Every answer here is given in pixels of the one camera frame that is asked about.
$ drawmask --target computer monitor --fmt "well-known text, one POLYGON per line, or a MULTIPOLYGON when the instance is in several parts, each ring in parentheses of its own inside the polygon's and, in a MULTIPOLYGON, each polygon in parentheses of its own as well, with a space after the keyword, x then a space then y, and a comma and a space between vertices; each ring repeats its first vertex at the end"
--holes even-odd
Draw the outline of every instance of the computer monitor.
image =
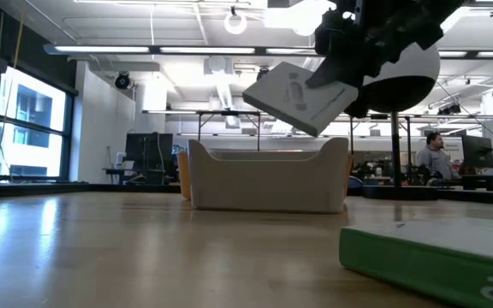
POLYGON ((172 133, 129 133, 126 160, 134 161, 138 169, 160 169, 162 163, 166 167, 172 161, 172 137, 172 133))
POLYGON ((488 138, 461 136, 463 163, 472 168, 493 168, 492 141, 488 138))

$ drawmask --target man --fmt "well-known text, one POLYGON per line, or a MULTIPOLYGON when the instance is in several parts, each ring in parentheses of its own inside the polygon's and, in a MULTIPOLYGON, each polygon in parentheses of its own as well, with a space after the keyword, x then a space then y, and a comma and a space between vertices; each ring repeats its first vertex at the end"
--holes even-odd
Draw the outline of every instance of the man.
POLYGON ((452 180, 460 177, 452 168, 448 156, 441 151, 444 148, 444 140, 439 133, 430 133, 426 140, 427 146, 418 152, 418 166, 425 166, 429 171, 438 171, 443 179, 452 180))

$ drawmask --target green box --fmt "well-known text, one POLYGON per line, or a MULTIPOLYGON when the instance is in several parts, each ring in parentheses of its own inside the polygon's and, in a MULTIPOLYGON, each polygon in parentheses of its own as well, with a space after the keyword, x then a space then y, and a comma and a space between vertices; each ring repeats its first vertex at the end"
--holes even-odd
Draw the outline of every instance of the green box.
POLYGON ((343 228, 348 269, 465 307, 493 307, 493 221, 444 219, 343 228))

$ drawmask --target white box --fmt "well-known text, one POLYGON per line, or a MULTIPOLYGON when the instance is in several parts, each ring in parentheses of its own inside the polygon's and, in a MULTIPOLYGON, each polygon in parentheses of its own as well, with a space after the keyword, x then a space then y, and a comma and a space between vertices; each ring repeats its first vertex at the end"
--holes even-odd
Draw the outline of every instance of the white box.
POLYGON ((282 62, 243 92, 246 103, 275 118, 319 136, 359 96, 359 90, 339 81, 308 88, 313 72, 282 62))

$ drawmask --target table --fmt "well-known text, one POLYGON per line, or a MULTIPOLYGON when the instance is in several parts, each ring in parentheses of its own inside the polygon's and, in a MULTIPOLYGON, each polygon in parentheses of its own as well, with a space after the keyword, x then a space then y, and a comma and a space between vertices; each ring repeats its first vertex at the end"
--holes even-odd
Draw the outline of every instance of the table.
POLYGON ((0 307, 446 307, 344 269, 341 227, 493 219, 492 204, 463 201, 345 204, 340 215, 302 215, 193 210, 179 193, 2 198, 0 307))
POLYGON ((124 177, 125 177, 125 172, 136 172, 138 174, 142 174, 143 176, 146 177, 146 180, 149 182, 149 174, 153 173, 158 173, 161 174, 158 178, 161 178, 163 176, 163 171, 160 169, 148 169, 148 170, 142 170, 142 169, 112 169, 112 168, 104 168, 103 169, 107 175, 117 175, 118 177, 118 185, 123 185, 124 183, 124 177))
POLYGON ((365 182, 367 181, 375 181, 378 185, 391 185, 392 180, 390 176, 375 176, 375 177, 366 177, 365 182))
POLYGON ((493 192, 493 175, 463 175, 461 185, 465 190, 486 188, 486 191, 493 192))

